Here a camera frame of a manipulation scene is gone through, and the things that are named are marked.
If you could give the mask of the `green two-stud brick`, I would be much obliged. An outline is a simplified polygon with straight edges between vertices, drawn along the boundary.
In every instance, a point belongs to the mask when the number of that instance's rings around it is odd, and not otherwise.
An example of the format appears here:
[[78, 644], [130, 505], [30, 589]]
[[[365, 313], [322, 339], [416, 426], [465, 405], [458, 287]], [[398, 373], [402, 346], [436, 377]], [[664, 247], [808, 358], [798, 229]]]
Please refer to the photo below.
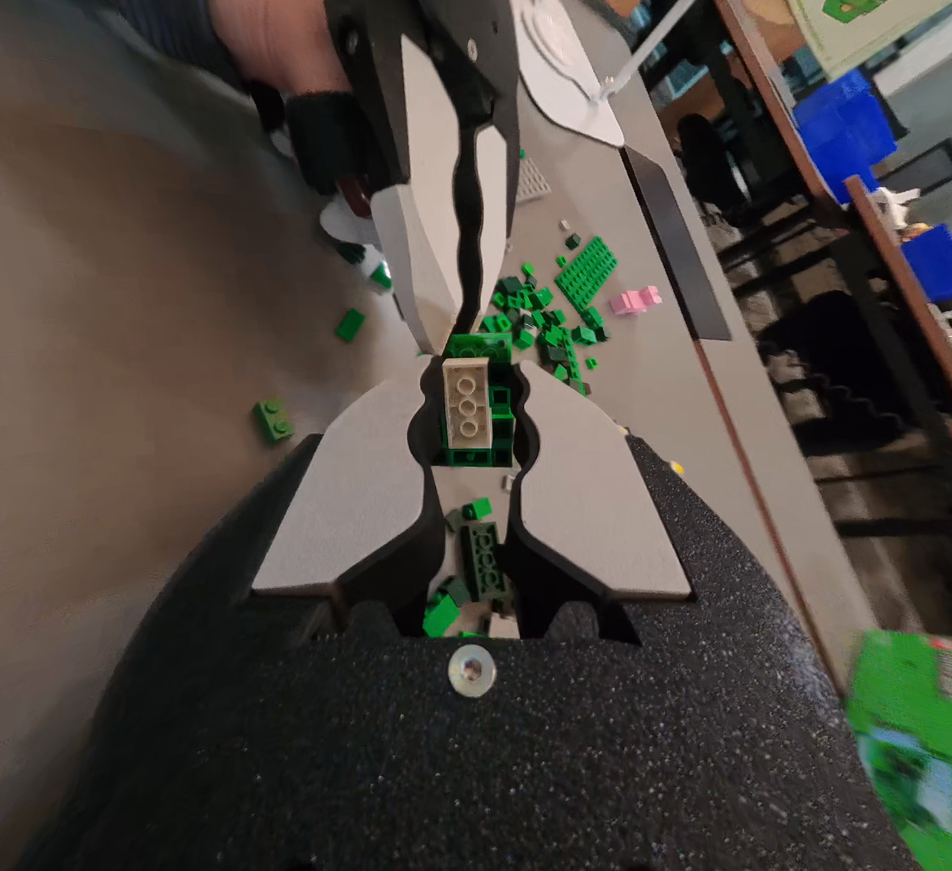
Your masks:
[[295, 434], [292, 417], [280, 398], [257, 401], [252, 408], [252, 417], [265, 442], [271, 447], [290, 440]]

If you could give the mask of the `white desk stand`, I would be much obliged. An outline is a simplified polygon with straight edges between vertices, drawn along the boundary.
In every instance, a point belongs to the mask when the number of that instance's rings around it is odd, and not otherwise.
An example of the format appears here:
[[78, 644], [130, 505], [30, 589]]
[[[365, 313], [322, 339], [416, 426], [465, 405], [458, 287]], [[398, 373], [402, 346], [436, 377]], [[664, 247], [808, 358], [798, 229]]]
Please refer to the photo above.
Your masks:
[[534, 104], [555, 125], [618, 149], [625, 136], [609, 98], [625, 89], [698, 0], [677, 0], [624, 67], [603, 80], [561, 0], [509, 1], [520, 76]]

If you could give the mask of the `light grey studded plate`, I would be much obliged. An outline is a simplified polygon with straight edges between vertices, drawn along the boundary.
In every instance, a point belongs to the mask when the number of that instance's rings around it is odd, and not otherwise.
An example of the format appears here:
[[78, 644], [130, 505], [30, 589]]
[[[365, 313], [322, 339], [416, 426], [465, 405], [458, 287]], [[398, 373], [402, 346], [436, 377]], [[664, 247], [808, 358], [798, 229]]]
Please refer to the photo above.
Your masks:
[[552, 189], [534, 160], [529, 156], [522, 155], [518, 162], [516, 206], [544, 199], [551, 194]]

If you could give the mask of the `dark green studded brick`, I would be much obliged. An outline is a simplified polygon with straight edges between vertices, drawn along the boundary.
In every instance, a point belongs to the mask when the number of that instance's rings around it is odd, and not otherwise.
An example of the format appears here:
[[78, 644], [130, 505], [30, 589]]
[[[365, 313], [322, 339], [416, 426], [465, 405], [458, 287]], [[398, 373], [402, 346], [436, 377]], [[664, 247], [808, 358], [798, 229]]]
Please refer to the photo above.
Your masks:
[[499, 538], [495, 523], [464, 523], [460, 538], [464, 577], [472, 600], [505, 602], [510, 590], [497, 560]]

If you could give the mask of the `cream brick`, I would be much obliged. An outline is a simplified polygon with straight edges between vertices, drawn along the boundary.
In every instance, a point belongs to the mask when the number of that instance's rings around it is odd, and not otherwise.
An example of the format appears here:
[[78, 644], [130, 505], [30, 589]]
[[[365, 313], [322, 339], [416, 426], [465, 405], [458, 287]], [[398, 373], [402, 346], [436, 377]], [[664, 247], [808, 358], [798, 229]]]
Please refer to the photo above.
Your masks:
[[447, 447], [488, 450], [492, 444], [489, 359], [447, 358], [442, 365]]

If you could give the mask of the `person's left hand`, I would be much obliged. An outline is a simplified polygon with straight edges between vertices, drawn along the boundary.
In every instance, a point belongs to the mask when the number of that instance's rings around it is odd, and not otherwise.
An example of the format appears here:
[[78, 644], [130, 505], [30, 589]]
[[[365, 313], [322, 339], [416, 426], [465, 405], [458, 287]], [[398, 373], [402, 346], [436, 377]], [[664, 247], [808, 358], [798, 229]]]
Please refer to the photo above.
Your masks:
[[324, 0], [208, 0], [208, 9], [245, 79], [292, 96], [351, 91]]

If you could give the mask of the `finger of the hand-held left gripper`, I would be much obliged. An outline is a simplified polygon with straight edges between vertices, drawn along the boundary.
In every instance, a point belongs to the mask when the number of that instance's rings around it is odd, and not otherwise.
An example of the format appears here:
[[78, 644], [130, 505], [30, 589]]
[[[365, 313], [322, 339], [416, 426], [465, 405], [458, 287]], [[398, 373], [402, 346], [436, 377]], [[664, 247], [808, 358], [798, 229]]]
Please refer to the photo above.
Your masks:
[[456, 333], [474, 331], [489, 307], [501, 274], [512, 222], [510, 151], [493, 125], [466, 128], [455, 172], [457, 251], [463, 292]]
[[398, 41], [408, 179], [378, 191], [373, 221], [390, 259], [393, 286], [418, 349], [443, 354], [482, 310], [482, 187], [476, 142], [462, 124], [429, 54]]

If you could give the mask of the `green toy set box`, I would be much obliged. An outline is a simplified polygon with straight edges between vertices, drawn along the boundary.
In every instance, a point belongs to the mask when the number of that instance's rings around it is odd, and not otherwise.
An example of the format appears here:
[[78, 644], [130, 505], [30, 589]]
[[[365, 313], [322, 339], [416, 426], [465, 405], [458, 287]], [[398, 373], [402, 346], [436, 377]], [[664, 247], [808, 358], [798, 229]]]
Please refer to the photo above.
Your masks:
[[926, 870], [951, 868], [951, 639], [873, 630], [845, 706], [887, 814]]

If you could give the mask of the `blue plastic bin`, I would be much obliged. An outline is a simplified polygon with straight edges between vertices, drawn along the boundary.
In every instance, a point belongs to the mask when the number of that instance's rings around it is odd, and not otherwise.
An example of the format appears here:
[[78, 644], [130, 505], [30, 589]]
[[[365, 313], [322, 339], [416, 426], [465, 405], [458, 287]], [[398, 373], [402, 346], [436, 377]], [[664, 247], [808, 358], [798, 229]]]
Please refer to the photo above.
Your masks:
[[929, 302], [951, 302], [951, 231], [940, 224], [903, 242], [900, 251]]
[[879, 187], [873, 167], [898, 151], [904, 127], [887, 109], [877, 86], [852, 68], [796, 104], [793, 120], [818, 173], [839, 205], [850, 203], [845, 186], [858, 176], [869, 191]]

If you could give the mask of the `green brick block assembly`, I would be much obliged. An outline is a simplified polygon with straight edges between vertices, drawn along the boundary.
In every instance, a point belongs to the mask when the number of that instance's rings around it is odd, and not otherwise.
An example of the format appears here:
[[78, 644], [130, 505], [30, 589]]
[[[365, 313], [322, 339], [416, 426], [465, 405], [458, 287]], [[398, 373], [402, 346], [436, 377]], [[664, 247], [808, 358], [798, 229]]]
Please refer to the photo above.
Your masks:
[[491, 448], [488, 450], [450, 450], [447, 447], [444, 398], [441, 419], [442, 447], [436, 457], [438, 465], [509, 468], [512, 464], [516, 421], [512, 393], [515, 376], [512, 369], [510, 337], [506, 333], [458, 333], [449, 336], [444, 349], [444, 360], [455, 357], [480, 356], [486, 356], [489, 359]]

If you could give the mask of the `grey desk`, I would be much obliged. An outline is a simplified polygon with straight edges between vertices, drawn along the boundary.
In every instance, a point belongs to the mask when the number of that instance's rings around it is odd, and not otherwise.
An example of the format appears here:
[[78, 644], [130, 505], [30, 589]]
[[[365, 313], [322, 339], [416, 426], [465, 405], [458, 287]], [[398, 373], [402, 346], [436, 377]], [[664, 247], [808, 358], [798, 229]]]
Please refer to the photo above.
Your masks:
[[358, 288], [252, 123], [66, 0], [2, 0], [2, 869], [895, 869], [839, 701], [648, 448], [701, 603], [449, 642], [251, 595], [303, 474], [251, 404], [334, 406]]

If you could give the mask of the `black strip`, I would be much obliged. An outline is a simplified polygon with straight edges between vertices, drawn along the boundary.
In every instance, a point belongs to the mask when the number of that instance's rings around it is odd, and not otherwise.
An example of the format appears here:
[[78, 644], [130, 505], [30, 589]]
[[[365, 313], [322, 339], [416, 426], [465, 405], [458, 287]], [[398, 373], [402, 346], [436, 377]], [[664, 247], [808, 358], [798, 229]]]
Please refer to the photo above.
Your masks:
[[650, 158], [627, 145], [621, 154], [692, 339], [732, 341], [732, 333], [667, 174]]

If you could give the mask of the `brown wooden table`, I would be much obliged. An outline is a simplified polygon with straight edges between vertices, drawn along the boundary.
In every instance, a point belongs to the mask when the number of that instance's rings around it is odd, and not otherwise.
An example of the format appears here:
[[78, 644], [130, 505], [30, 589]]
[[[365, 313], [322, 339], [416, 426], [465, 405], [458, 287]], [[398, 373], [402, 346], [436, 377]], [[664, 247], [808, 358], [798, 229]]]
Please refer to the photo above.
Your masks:
[[812, 198], [826, 211], [838, 204], [806, 150], [792, 117], [795, 104], [780, 65], [805, 47], [787, 0], [712, 0], [751, 86], [763, 100], [785, 149]]

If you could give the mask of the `pile of green bricks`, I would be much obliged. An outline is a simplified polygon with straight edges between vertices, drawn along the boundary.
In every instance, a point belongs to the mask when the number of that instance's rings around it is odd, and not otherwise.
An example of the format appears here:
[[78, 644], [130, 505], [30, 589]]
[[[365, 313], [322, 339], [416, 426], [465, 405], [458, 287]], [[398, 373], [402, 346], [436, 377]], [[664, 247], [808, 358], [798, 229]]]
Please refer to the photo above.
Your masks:
[[517, 274], [499, 278], [478, 329], [508, 334], [517, 352], [533, 349], [543, 369], [589, 397], [585, 372], [598, 366], [591, 350], [610, 336], [605, 317], [594, 304], [602, 285], [602, 280], [564, 272], [550, 285], [530, 262], [524, 262]]

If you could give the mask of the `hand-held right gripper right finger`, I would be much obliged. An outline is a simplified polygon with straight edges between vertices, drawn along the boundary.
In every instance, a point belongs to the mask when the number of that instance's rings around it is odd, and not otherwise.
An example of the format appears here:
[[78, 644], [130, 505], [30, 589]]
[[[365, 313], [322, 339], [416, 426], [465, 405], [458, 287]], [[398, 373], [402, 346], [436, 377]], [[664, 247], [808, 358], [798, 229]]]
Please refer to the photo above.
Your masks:
[[629, 438], [540, 365], [513, 365], [515, 457], [502, 567], [524, 637], [567, 603], [596, 621], [628, 603], [684, 603], [692, 587]]

